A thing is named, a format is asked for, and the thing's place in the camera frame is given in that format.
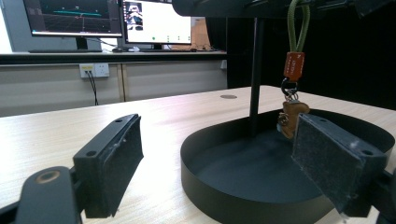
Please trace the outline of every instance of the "orange keychain tag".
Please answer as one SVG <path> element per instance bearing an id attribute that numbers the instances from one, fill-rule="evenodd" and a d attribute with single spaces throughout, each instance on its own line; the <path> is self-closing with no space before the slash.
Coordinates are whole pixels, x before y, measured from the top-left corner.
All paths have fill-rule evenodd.
<path id="1" fill-rule="evenodd" d="M 290 82 L 296 82 L 302 76 L 304 56 L 303 52 L 288 52 L 283 74 Z"/>

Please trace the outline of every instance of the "round hole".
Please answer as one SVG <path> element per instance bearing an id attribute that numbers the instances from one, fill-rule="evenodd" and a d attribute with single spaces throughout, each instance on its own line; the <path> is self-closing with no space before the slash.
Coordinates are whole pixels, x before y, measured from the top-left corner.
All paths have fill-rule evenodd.
<path id="1" fill-rule="evenodd" d="M 223 99 L 236 99 L 236 98 L 238 98 L 235 95 L 221 95 L 220 97 L 223 98 Z"/>
<path id="2" fill-rule="evenodd" d="M 373 152 L 369 150 L 363 150 L 362 153 L 366 154 L 367 156 L 373 156 Z"/>
<path id="3" fill-rule="evenodd" d="M 52 180 L 58 178 L 60 175 L 61 175 L 61 172 L 59 172 L 59 171 L 47 171 L 46 173 L 39 175 L 35 179 L 35 182 L 38 184 L 45 184 L 45 183 L 51 182 Z"/>
<path id="4" fill-rule="evenodd" d="M 96 152 L 95 151 L 89 151 L 89 152 L 87 152 L 87 156 L 88 157 L 92 157 L 92 156 L 94 156 L 96 154 Z"/>

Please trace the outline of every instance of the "black round tray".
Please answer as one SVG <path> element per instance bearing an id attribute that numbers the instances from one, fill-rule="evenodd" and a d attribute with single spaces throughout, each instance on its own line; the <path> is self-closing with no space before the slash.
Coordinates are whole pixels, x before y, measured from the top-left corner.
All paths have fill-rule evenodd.
<path id="1" fill-rule="evenodd" d="M 314 223 L 333 206 L 291 158 L 292 141 L 276 130 L 280 110 L 258 116 L 249 137 L 248 118 L 202 129 L 183 143 L 181 182 L 191 201 L 221 223 Z M 361 119 L 312 109 L 383 152 L 393 136 Z"/>

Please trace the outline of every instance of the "light wood tabletop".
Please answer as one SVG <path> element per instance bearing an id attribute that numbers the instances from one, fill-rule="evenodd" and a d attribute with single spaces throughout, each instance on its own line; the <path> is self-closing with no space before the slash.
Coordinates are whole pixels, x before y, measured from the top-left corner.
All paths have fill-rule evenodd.
<path id="1" fill-rule="evenodd" d="M 396 111 L 303 92 L 299 96 L 311 108 L 363 119 L 396 136 Z M 109 122 L 138 114 L 145 158 L 119 212 L 106 219 L 84 217 L 84 223 L 217 223 L 196 208 L 181 187 L 180 147 L 200 129 L 248 117 L 249 99 L 250 88 L 242 88 L 0 118 L 0 207 L 19 199 L 27 177 L 52 166 L 71 168 L 73 156 Z M 262 86 L 259 113 L 280 110 L 283 101 L 279 88 Z M 396 166 L 395 154 L 390 156 L 390 172 Z M 368 218 L 344 220 L 332 210 L 318 223 L 375 223 L 376 216 L 372 209 Z"/>

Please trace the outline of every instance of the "computer monitor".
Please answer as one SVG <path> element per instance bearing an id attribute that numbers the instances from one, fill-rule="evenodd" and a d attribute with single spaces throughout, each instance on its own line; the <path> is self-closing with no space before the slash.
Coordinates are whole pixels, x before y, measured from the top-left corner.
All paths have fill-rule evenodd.
<path id="1" fill-rule="evenodd" d="M 122 37 L 119 0 L 23 0 L 32 36 Z"/>
<path id="2" fill-rule="evenodd" d="M 172 3 L 122 0 L 125 44 L 190 45 L 191 17 L 182 17 Z"/>

